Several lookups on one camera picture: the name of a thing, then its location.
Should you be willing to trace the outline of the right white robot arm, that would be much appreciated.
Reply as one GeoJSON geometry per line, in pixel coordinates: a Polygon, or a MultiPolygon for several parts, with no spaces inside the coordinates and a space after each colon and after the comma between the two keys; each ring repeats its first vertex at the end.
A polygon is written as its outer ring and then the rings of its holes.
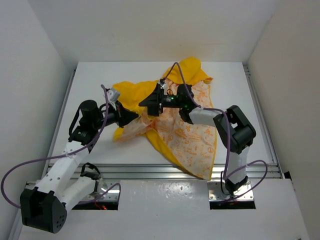
{"type": "Polygon", "coordinates": [[[240,187],[247,183],[245,154],[253,144],[257,133],[237,105],[232,105],[227,110],[202,107],[195,102],[190,84],[180,84],[176,94],[167,94],[159,83],[156,84],[153,92],[138,105],[146,107],[147,114],[153,117],[162,114],[164,108],[176,108],[179,109],[179,115],[184,122],[216,128],[227,150],[222,177],[225,189],[233,196],[240,187]]]}

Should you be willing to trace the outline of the yellow jacket with patterned lining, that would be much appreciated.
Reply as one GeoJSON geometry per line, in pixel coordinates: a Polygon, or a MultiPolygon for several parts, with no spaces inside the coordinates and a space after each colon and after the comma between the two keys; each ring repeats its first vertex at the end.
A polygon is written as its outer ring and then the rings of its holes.
{"type": "MultiPolygon", "coordinates": [[[[169,93],[177,94],[178,85],[186,82],[192,86],[196,103],[207,108],[213,106],[210,97],[212,77],[202,70],[198,58],[180,61],[173,70],[167,70],[164,77],[169,93]]],[[[217,149],[216,128],[184,122],[177,108],[165,108],[158,117],[148,116],[147,109],[138,104],[155,87],[155,81],[123,81],[113,85],[120,93],[119,102],[139,115],[128,125],[116,129],[113,140],[123,142],[144,136],[169,161],[196,177],[210,180],[217,149]]]]}

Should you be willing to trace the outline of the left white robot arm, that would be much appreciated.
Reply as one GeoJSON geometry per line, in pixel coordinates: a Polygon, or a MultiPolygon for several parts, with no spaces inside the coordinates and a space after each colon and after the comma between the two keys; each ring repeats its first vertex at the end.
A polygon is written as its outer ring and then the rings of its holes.
{"type": "Polygon", "coordinates": [[[104,126],[116,123],[124,127],[139,116],[124,108],[119,101],[104,107],[105,111],[102,111],[94,100],[85,100],[79,105],[69,127],[69,138],[62,156],[33,189],[24,189],[20,195],[23,225],[58,233],[68,213],[85,196],[97,191],[99,173],[83,172],[73,185],[67,184],[93,150],[104,126]]]}

